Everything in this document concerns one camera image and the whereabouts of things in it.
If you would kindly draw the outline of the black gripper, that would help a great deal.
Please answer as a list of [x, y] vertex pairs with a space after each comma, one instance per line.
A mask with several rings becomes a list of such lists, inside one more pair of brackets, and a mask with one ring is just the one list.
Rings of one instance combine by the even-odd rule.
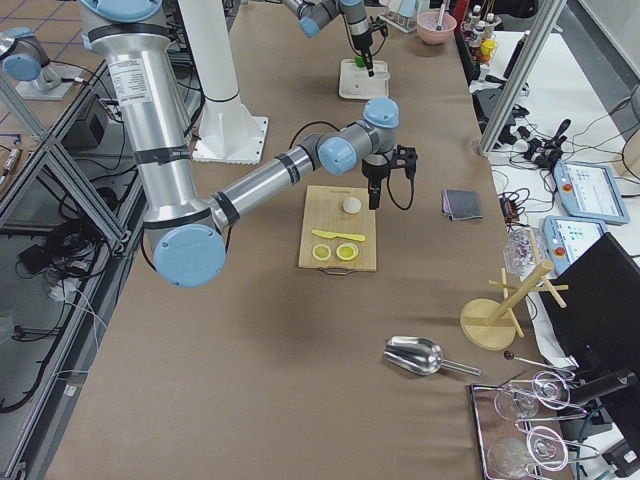
[[373, 43], [372, 35], [370, 31], [369, 21], [367, 19], [356, 22], [355, 20], [348, 21], [348, 31], [350, 34], [351, 42], [354, 50], [365, 61], [365, 67], [369, 77], [374, 76], [374, 64], [371, 59], [370, 47]]
[[368, 155], [362, 161], [362, 173], [367, 179], [369, 193], [368, 208], [378, 209], [380, 205], [381, 184], [389, 176], [389, 163], [381, 154]]

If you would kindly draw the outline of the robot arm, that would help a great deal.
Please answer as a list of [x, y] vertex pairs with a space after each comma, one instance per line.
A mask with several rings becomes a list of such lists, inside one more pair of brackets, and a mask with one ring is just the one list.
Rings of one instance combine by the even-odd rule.
[[362, 58], [367, 73], [374, 76], [373, 24], [367, 15], [365, 4], [360, 0], [311, 1], [284, 0], [283, 4], [296, 16], [298, 24], [308, 38], [313, 38], [341, 16], [346, 22], [348, 34], [355, 52]]
[[[396, 148], [398, 105], [377, 97], [361, 119], [330, 134], [314, 134], [262, 163], [249, 153], [266, 121], [242, 104], [224, 10], [220, 2], [179, 5], [204, 94], [200, 139], [188, 146], [188, 118], [168, 58], [168, 25], [159, 1], [83, 1], [89, 49], [108, 66], [148, 208], [144, 226], [155, 269], [168, 283], [193, 288], [213, 280], [226, 260], [222, 235], [239, 218], [319, 168], [340, 175], [361, 167], [379, 172]], [[192, 177], [194, 156], [248, 162], [253, 170], [201, 198]]]

